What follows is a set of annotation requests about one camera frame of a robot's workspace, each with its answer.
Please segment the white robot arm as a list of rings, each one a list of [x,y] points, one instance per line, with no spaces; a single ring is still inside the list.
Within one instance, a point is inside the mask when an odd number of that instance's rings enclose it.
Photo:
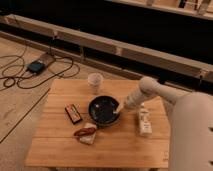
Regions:
[[[122,109],[131,110],[160,96],[172,107],[168,171],[213,171],[213,96],[186,92],[142,77]]]

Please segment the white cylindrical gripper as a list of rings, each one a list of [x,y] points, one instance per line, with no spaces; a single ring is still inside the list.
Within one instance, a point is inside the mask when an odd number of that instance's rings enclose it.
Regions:
[[[145,100],[145,94],[139,88],[137,88],[125,98],[124,104],[119,104],[119,106],[113,111],[113,114],[118,115],[124,109],[124,107],[126,109],[135,109]]]

